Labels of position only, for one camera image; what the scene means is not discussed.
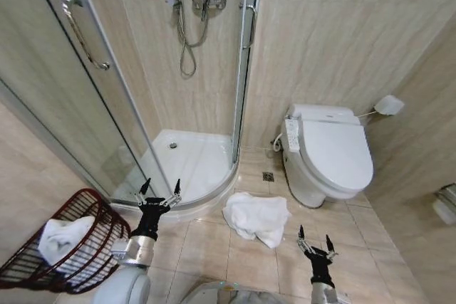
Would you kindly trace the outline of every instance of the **toilet lid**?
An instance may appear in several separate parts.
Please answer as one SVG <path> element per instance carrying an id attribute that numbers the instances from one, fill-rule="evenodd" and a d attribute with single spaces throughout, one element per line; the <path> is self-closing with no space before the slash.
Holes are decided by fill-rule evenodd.
<path id="1" fill-rule="evenodd" d="M 325 183 L 350 192 L 371 182 L 373 165 L 362 126 L 303 121 L 299 139 L 301 156 Z"/>

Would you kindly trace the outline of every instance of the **chrome grab bar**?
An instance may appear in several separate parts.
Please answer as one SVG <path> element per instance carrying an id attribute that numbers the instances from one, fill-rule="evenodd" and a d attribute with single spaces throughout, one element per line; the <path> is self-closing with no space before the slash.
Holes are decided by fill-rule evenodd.
<path id="1" fill-rule="evenodd" d="M 242 9 L 242 6 L 243 6 L 243 4 L 240 3 L 239 4 L 239 8 Z M 252 10 L 252 12 L 254 14 L 253 17 L 252 17 L 252 32 L 250 34 L 250 42 L 246 46 L 244 46 L 244 45 L 242 46 L 243 49 L 248 49 L 248 48 L 250 48 L 252 46 L 252 44 L 254 43 L 254 40 L 255 40 L 255 31 L 257 29 L 257 14 L 258 14 L 258 11 L 257 11 L 257 9 L 255 8 L 254 5 L 247 5 L 245 7 L 246 7 L 246 9 Z"/>
<path id="2" fill-rule="evenodd" d="M 80 45 L 82 46 L 84 53 L 87 56 L 87 59 L 97 69 L 101 69 L 101 70 L 109 69 L 110 65 L 108 62 L 99 63 L 92 57 L 92 54 L 90 53 L 90 50 L 87 47 L 86 40 L 84 39 L 84 36 L 81 33 L 81 30 L 79 29 L 79 26 L 76 23 L 76 20 L 74 19 L 73 14 L 71 13 L 72 5 L 78 5 L 80 7 L 83 7 L 83 3 L 81 0 L 63 0 L 62 1 L 62 10 L 63 10 L 63 13 L 65 14 L 66 18 L 68 19 L 68 22 L 70 23 L 70 26 L 73 29 L 74 34 L 76 35 L 76 38 L 78 39 Z"/>

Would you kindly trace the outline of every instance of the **white toilet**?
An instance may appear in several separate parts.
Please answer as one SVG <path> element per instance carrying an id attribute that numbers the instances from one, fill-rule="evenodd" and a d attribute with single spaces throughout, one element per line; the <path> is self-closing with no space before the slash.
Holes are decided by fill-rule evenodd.
<path id="1" fill-rule="evenodd" d="M 371 182 L 373 165 L 364 128 L 348 108 L 292 105 L 281 127 L 286 177 L 303 205 L 327 196 L 351 199 Z"/>

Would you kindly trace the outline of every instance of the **laundry basket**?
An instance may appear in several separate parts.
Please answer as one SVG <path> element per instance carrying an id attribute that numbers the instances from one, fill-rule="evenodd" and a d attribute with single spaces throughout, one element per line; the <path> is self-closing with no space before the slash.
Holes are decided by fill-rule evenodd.
<path id="1" fill-rule="evenodd" d="M 51 218 L 95 220 L 81 242 L 50 266 L 38 252 L 42 226 L 1 268 L 0 288 L 28 288 L 51 292 L 84 293 L 96 287 L 118 267 L 110 254 L 116 239 L 130 235 L 128 223 L 92 189 L 76 192 Z"/>

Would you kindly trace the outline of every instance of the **shower drain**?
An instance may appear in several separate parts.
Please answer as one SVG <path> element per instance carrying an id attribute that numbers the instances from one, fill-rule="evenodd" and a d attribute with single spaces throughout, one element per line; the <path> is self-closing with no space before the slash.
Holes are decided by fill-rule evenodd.
<path id="1" fill-rule="evenodd" d="M 272 172 L 263 171 L 263 180 L 266 181 L 266 182 L 273 182 L 274 181 L 274 174 Z"/>

